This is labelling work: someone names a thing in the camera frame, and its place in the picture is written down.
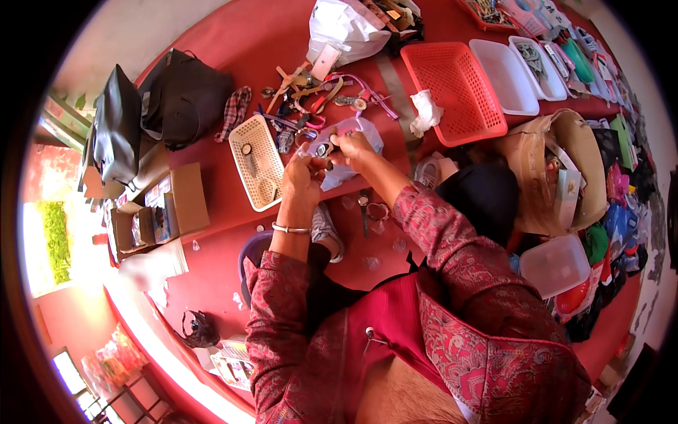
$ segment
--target white plastic basket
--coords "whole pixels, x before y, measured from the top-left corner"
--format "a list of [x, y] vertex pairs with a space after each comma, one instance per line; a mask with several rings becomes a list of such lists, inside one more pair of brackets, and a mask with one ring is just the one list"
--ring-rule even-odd
[[[237, 126], [228, 135], [228, 143], [231, 145], [233, 159], [252, 208], [257, 212], [263, 212], [280, 203], [282, 199], [280, 183], [285, 167], [264, 117], [254, 115]], [[243, 145], [247, 143], [252, 146], [252, 163], [256, 177], [250, 173], [247, 160], [241, 151]]]

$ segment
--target purple bucket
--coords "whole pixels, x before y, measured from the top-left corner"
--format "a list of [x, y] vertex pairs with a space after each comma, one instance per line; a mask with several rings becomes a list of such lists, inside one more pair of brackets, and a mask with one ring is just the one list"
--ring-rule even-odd
[[255, 265], [259, 265], [264, 251], [268, 250], [271, 246], [272, 238], [273, 230], [261, 231], [260, 233], [251, 236], [245, 244], [243, 244], [243, 248], [240, 249], [240, 255], [238, 256], [238, 275], [240, 276], [241, 282], [245, 281], [245, 267], [243, 266], [245, 257], [250, 258]]

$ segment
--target hand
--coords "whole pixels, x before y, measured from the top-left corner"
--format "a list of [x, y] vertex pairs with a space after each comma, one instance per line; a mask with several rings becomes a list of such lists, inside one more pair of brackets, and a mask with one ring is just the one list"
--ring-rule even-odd
[[[302, 144], [302, 151], [307, 148], [308, 143]], [[313, 209], [320, 202], [320, 184], [325, 179], [326, 167], [326, 162], [319, 157], [292, 155], [283, 173], [283, 200], [278, 213], [278, 225], [308, 226], [305, 218], [313, 216]]]
[[360, 131], [330, 136], [330, 140], [341, 148], [341, 152], [330, 153], [330, 160], [336, 165], [349, 165], [354, 171], [362, 173], [365, 157], [374, 153], [374, 149]]

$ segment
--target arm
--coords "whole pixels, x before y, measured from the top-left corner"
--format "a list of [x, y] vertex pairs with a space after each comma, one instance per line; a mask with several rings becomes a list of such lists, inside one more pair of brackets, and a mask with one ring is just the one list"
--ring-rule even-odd
[[[322, 161], [310, 156], [295, 155], [290, 160], [281, 184], [283, 201], [278, 225], [311, 227], [313, 208], [320, 200], [322, 166]], [[259, 268], [245, 262], [247, 287], [252, 295], [246, 345], [254, 365], [251, 384], [258, 415], [280, 403], [287, 382], [306, 354], [309, 242], [307, 234], [275, 231]]]
[[342, 150], [332, 160], [360, 172], [426, 254], [454, 313], [487, 334], [566, 340], [536, 290], [511, 271], [504, 249], [479, 237], [461, 212], [375, 154], [362, 133], [332, 141]]

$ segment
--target red plastic basket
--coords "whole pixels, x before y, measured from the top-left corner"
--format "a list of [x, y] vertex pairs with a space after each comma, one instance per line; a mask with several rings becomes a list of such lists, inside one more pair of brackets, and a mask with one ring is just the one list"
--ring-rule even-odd
[[445, 109], [435, 133], [448, 147], [501, 137], [508, 127], [487, 75], [466, 44], [410, 44], [401, 55], [418, 91]]

